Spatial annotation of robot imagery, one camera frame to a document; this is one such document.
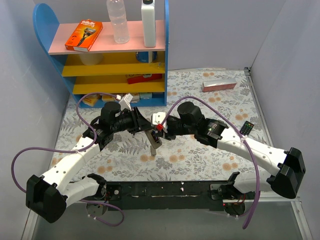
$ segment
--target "blue shelf frame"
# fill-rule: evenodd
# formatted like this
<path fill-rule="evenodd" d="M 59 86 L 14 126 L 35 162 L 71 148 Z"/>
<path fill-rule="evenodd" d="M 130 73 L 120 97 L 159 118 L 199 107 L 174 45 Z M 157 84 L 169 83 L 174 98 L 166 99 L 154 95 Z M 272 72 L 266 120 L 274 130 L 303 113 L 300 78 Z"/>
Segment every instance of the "blue shelf frame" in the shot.
<path fill-rule="evenodd" d="M 81 94 L 73 94 L 73 89 L 76 83 L 75 76 L 64 77 L 62 71 L 67 61 L 68 55 L 49 55 L 50 46 L 55 38 L 56 32 L 60 25 L 59 20 L 51 9 L 51 7 L 45 3 L 37 4 L 33 9 L 33 28 L 36 38 L 44 50 L 47 57 L 52 62 L 54 68 L 59 73 L 62 81 L 64 82 L 67 90 L 72 95 L 73 99 L 78 102 L 83 96 Z M 165 92 L 163 97 L 141 99 L 138 103 L 133 103 L 132 107 L 159 107 L 167 105 L 167 86 L 168 86 L 168 57 L 169 57 L 169 0 L 164 1 L 164 24 L 165 24 L 165 73 L 164 73 L 164 85 Z M 104 102 L 100 99 L 94 108 L 102 108 Z M 80 108 L 91 108 L 83 102 L 79 105 Z"/>

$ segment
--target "shelf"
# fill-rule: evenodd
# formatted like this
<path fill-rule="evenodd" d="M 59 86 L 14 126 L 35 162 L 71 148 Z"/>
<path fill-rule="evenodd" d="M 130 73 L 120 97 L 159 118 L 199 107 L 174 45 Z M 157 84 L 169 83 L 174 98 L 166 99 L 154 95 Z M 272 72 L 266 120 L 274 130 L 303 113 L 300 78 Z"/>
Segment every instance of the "shelf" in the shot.
<path fill-rule="evenodd" d="M 104 53 L 103 61 L 96 65 L 83 65 L 78 54 L 67 57 L 62 76 L 99 76 L 125 74 L 164 74 L 165 52 L 159 51 L 152 63 L 142 63 L 134 52 Z"/>
<path fill-rule="evenodd" d="M 155 21 L 155 47 L 145 47 L 142 21 L 128 21 L 127 24 L 130 40 L 127 43 L 118 44 L 114 40 L 114 31 L 111 23 L 103 22 L 103 29 L 92 45 L 89 53 L 165 51 L 165 23 L 163 20 Z M 78 23 L 64 23 L 59 25 L 48 51 L 49 55 L 84 54 L 79 51 L 67 50 L 65 47 L 65 43 L 77 26 Z"/>
<path fill-rule="evenodd" d="M 93 108 L 102 108 L 106 103 L 99 99 Z M 158 107 L 165 106 L 164 98 L 151 98 L 151 99 L 140 99 L 137 103 L 130 103 L 132 108 L 134 107 Z M 87 109 L 92 108 L 92 106 L 86 105 L 83 102 L 80 104 L 81 108 Z"/>
<path fill-rule="evenodd" d="M 154 93 L 165 92 L 165 79 L 128 84 L 125 75 L 78 76 L 73 94 L 105 93 Z"/>

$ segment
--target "gray floor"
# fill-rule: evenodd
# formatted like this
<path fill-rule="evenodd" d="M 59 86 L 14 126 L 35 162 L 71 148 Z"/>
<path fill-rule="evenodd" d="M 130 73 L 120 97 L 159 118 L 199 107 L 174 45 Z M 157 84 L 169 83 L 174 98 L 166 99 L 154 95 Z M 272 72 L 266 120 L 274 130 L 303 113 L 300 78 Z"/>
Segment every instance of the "gray floor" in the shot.
<path fill-rule="evenodd" d="M 103 219 L 120 220 L 119 212 L 106 212 Z M 33 240 L 301 240 L 290 202 L 260 202 L 246 230 L 244 218 L 230 219 L 207 210 L 127 210 L 125 221 L 109 227 L 87 217 L 86 205 L 67 208 L 55 223 L 38 217 Z"/>

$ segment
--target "white plastic container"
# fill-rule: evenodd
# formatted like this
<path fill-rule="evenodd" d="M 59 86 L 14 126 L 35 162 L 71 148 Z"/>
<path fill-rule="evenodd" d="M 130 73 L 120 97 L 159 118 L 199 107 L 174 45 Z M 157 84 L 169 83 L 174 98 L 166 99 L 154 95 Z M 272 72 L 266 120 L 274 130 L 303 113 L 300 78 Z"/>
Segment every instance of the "white plastic container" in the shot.
<path fill-rule="evenodd" d="M 84 53 L 79 54 L 79 57 L 81 62 L 87 66 L 99 64 L 104 59 L 104 55 L 102 53 Z"/>
<path fill-rule="evenodd" d="M 147 48 L 153 48 L 156 46 L 155 0 L 142 0 L 141 17 L 143 24 L 144 46 Z"/>
<path fill-rule="evenodd" d="M 124 0 L 106 0 L 109 18 L 113 27 L 114 41 L 125 44 L 130 40 Z"/>

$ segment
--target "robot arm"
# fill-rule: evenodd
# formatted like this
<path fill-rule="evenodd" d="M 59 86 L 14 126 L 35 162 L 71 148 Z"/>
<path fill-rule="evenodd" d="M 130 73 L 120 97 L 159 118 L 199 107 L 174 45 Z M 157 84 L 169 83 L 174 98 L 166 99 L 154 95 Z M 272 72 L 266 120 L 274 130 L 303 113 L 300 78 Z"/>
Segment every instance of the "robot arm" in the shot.
<path fill-rule="evenodd" d="M 136 107 L 131 109 L 128 102 L 130 98 L 125 96 L 120 103 L 108 102 L 101 109 L 101 115 L 90 124 L 97 133 L 94 145 L 86 151 L 64 157 L 41 177 L 33 175 L 27 181 L 26 205 L 28 208 L 44 217 L 49 223 L 53 223 L 61 217 L 66 207 L 85 197 L 93 196 L 96 200 L 102 199 L 110 185 L 103 177 L 92 173 L 79 182 L 70 183 L 70 180 L 112 141 L 114 133 L 125 130 L 133 135 L 145 131 L 155 149 L 162 144 L 160 138 L 173 140 L 176 136 L 194 134 L 196 140 L 204 145 L 229 151 L 251 160 L 242 140 L 232 129 L 222 121 L 205 118 L 200 108 L 192 102 L 180 104 L 177 109 L 180 118 L 170 116 L 163 124 L 162 130 L 158 130 L 157 125 L 162 122 L 165 113 L 158 112 L 152 115 L 150 123 Z M 93 139 L 92 130 L 86 130 L 73 150 L 88 146 Z M 258 165 L 266 170 L 262 175 L 264 183 L 270 185 L 274 192 L 283 197 L 295 198 L 306 171 L 301 152 L 295 148 L 284 151 L 252 139 L 247 141 Z M 228 183 L 221 186 L 216 194 L 222 198 L 228 198 L 245 193 L 244 191 L 248 189 L 239 185 L 241 181 L 238 181 L 244 180 L 245 177 L 237 177 L 239 174 L 233 173 Z"/>

